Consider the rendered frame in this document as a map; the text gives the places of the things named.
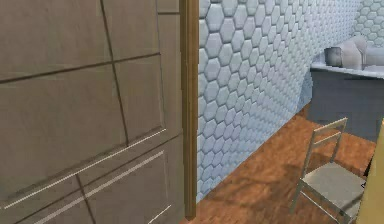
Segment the pale yellow table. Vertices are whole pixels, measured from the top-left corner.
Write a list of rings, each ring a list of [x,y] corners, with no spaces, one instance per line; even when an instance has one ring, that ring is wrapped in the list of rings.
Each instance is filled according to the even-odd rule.
[[[356,224],[384,224],[384,118],[381,121]]]

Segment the grey metal pot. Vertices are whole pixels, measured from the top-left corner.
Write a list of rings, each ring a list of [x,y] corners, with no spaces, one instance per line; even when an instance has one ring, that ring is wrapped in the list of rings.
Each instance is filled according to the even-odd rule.
[[[342,57],[340,47],[329,47],[324,50],[325,63],[327,66],[341,67]]]

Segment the pale grey rounded appliance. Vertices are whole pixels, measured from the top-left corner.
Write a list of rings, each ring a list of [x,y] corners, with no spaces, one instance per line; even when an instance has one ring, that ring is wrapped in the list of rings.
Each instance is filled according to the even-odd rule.
[[[341,49],[342,67],[361,70],[366,61],[367,41],[364,36],[354,36],[338,45]]]

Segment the grey kitchen counter cabinet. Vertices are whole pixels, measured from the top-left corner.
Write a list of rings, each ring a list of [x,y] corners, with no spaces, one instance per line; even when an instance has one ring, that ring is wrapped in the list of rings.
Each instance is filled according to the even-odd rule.
[[[310,74],[308,119],[325,125],[347,117],[347,133],[375,142],[384,118],[384,47],[369,47],[361,70],[327,66],[323,51]]]

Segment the grey wooden chair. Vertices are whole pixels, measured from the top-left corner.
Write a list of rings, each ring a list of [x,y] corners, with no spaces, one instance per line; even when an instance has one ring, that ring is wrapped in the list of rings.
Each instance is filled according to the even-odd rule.
[[[347,121],[348,118],[344,117],[313,130],[301,175],[289,207],[290,213],[294,212],[299,195],[303,195],[337,224],[352,224],[356,220],[364,193],[365,180],[335,162]],[[332,141],[335,142],[335,146],[329,161],[308,172],[307,168],[313,150]],[[304,189],[308,189],[321,201],[325,201],[341,216],[341,219],[326,211],[323,206],[309,197]]]

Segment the brown panelled room door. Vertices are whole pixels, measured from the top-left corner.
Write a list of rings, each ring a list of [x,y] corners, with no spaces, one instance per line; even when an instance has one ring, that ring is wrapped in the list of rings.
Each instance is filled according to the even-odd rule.
[[[196,209],[198,0],[0,0],[0,224]]]

